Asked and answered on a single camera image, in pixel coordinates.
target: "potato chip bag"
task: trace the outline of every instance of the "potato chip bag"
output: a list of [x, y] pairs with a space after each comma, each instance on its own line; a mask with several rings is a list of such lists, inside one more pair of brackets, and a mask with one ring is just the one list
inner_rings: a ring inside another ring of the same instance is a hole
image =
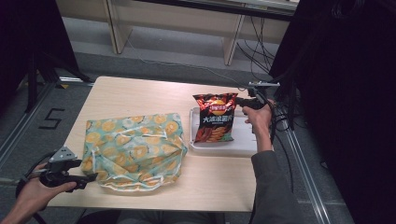
[[193, 95], [200, 107], [200, 125], [195, 136], [198, 142], [233, 141], [233, 114], [238, 93]]

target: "gray sleeve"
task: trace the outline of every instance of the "gray sleeve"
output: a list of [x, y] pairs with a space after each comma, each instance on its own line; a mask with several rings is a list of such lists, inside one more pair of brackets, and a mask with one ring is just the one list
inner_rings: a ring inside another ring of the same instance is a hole
[[304, 223], [299, 204], [279, 169], [275, 152], [257, 153], [251, 161], [257, 182], [253, 224]]

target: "handheld controller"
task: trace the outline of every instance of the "handheld controller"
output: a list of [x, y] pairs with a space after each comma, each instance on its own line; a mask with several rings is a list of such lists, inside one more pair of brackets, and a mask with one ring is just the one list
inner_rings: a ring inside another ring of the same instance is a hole
[[73, 192], [75, 189], [85, 189], [87, 183], [96, 179], [97, 174], [87, 176], [69, 175], [70, 168], [81, 165], [81, 160], [77, 160], [74, 154], [68, 147], [61, 147], [44, 167], [44, 172], [40, 174], [40, 182], [49, 187], [57, 187], [66, 182], [76, 182], [77, 185], [67, 192]]

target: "table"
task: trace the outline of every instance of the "table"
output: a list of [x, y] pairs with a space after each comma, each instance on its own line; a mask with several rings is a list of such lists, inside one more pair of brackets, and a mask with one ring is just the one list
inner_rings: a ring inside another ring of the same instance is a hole
[[[177, 112], [190, 141], [190, 110], [197, 106], [197, 93], [246, 91], [236, 88], [140, 80], [119, 77], [97, 78], [65, 144], [81, 159], [88, 119], [109, 119]], [[79, 168], [71, 175], [82, 175]], [[96, 182], [84, 190], [62, 193], [49, 206], [121, 209], [160, 209], [179, 211], [250, 212], [255, 177], [250, 158], [206, 157], [189, 151], [182, 162], [176, 183], [152, 192], [119, 193], [101, 188]]]

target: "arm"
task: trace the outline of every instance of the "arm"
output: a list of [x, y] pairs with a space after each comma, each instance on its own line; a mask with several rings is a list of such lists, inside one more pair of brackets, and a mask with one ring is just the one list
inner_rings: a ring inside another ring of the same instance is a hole
[[304, 223], [299, 205], [272, 150], [268, 126], [271, 110], [268, 105], [260, 110], [243, 108], [246, 123], [251, 123], [256, 135], [257, 150], [251, 160], [256, 176], [256, 214], [253, 223]]
[[47, 188], [41, 184], [38, 177], [30, 179], [23, 187], [11, 211], [1, 221], [1, 224], [26, 223], [34, 213], [45, 208], [48, 202], [56, 195], [73, 189], [76, 184], [76, 182], [69, 182], [56, 188]]

